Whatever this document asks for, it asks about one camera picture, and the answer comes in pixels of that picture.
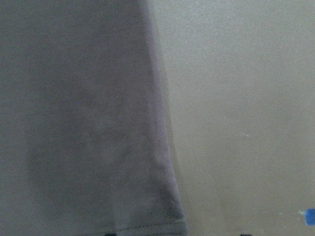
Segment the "dark brown t-shirt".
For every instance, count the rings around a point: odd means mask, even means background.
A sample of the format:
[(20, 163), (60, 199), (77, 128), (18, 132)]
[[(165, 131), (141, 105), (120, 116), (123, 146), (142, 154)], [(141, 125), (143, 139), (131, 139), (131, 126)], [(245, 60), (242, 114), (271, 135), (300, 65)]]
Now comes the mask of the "dark brown t-shirt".
[(0, 233), (188, 234), (147, 1), (1, 1)]

